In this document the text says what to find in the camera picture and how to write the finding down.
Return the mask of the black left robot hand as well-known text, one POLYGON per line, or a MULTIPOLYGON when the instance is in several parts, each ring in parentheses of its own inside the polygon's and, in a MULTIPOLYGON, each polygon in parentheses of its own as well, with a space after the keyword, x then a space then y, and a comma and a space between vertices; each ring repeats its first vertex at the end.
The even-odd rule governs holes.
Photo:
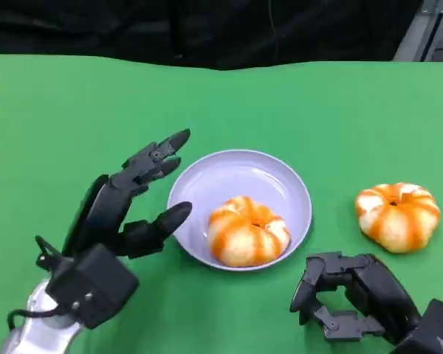
POLYGON ((190 129, 162 142, 152 142, 130 156, 122 170, 99 176, 80 205, 64 243, 62 254, 77 257, 101 243, 115 255, 130 259, 160 252, 165 240, 188 218, 192 203, 180 202, 157 218, 123 223, 134 198, 148 191, 149 184, 168 176, 180 165, 177 151, 189 140, 190 129))

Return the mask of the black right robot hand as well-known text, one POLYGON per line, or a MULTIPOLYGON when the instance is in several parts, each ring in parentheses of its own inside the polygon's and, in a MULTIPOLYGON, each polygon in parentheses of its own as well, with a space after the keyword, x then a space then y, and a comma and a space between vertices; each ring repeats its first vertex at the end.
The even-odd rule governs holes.
POLYGON ((344 256, 340 251, 306 258, 306 268, 289 310, 299 325, 313 320, 328 341, 360 341, 365 335, 397 345, 415 330, 421 315, 389 268, 373 254, 344 256), (331 312, 317 294, 345 288, 354 310, 331 312))

